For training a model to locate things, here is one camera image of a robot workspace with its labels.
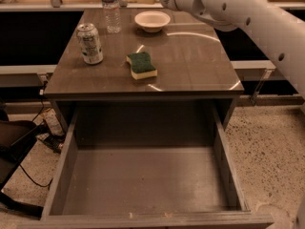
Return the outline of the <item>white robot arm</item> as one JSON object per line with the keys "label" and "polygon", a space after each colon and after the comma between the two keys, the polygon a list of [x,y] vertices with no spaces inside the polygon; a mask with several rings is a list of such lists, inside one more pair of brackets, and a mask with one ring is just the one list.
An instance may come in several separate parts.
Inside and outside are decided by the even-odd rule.
{"label": "white robot arm", "polygon": [[243,30],[305,95],[305,23],[267,0],[159,0],[222,31]]}

